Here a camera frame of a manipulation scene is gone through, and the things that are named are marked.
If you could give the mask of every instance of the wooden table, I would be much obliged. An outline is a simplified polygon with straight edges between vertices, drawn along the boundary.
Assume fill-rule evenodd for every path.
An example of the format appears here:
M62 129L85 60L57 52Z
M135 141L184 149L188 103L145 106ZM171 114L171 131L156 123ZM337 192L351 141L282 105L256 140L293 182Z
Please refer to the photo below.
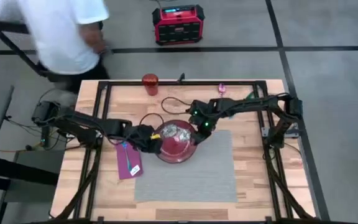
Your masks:
M266 80L269 94L284 92L281 80ZM83 82L76 105L76 110L92 114L98 81ZM245 98L251 86L226 86L225 97ZM218 98L217 86L160 86L157 96L148 96L142 86L113 86L108 118L129 119L134 124L147 113L159 113L165 121L170 119L188 120L189 115L166 114L160 102L166 96L175 96L191 103L194 99L209 101ZM99 117L101 117L105 91L102 93ZM184 111L186 106L169 101L166 108L170 111ZM156 116L149 116L144 121L155 128L161 121ZM94 198L92 220L104 216L106 221L118 220L265 220L273 215L269 182L265 161L262 159L263 148L257 113L236 114L233 119L220 119L217 129L232 131L233 159L237 185L237 203L222 202L136 202L134 200L135 179L119 180L117 173L116 150L104 141L97 186ZM286 143L299 148L296 139L286 139ZM70 142L67 147L78 145ZM282 150L282 159L287 177L287 184L305 210L314 215L311 194L303 169L300 153L289 146ZM58 215L75 194L80 179L84 149L67 151L53 201L51 214ZM279 192L283 217L285 210ZM85 215L87 193L83 197L81 217Z

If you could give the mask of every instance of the gray floor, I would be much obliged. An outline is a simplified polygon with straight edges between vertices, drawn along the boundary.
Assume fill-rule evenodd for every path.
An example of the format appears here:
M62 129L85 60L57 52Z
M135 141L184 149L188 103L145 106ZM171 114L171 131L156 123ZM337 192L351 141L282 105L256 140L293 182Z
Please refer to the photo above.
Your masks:
M358 1L272 2L285 46L358 45ZM150 18L155 2L106 3L111 18L105 22L104 32L114 48L156 47ZM206 13L204 39L195 45L275 45L265 1L178 0L162 4L187 3L201 4ZM34 49L28 36L10 37L21 48ZM0 42L1 49L7 47ZM306 128L331 219L358 222L358 52L289 52L287 57L296 90L304 100ZM160 78L177 78L185 72L187 78L285 79L276 52L116 54L105 65L113 78L140 78L149 72ZM9 114L30 124L35 102L51 84L16 56L0 56L0 85L2 81L16 87ZM37 141L10 124L4 124L0 133L0 149L22 149ZM13 203L4 223L46 219L50 204Z

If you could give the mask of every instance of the gray mat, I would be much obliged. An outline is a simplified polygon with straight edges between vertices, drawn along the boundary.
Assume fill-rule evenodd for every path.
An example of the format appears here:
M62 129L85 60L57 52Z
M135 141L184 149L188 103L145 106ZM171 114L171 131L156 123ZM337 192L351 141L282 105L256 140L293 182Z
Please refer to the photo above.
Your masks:
M142 153L135 201L237 202L230 131L216 131L181 164Z

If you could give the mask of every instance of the red bowl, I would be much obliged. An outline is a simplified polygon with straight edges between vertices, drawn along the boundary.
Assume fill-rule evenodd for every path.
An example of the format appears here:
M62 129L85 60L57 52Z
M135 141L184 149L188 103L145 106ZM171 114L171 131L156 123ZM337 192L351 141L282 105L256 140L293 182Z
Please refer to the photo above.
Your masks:
M172 164L186 161L197 148L191 137L195 132L194 127L186 121L171 120L164 123L155 130L163 140L161 153L157 157Z

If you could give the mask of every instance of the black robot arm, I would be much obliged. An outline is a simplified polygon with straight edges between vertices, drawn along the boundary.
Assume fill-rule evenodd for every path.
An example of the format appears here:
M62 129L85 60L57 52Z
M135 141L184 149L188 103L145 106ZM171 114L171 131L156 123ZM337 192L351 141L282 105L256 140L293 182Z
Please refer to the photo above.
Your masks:
M284 101L284 110L278 105L280 100ZM199 144L215 130L219 118L227 118L241 112L263 110L271 111L280 118L276 126L269 129L265 142L272 147L283 147L285 132L293 123L302 118L302 101L289 94L251 100L216 98L208 103L194 100L186 112L191 114L189 122L197 125L194 138L195 143Z
M148 125L133 126L124 119L100 119L55 102L43 101L34 110L32 121L40 127L53 126L63 133L77 137L80 144L98 147L102 137L125 140L142 152L159 154L162 140L154 135L154 128Z

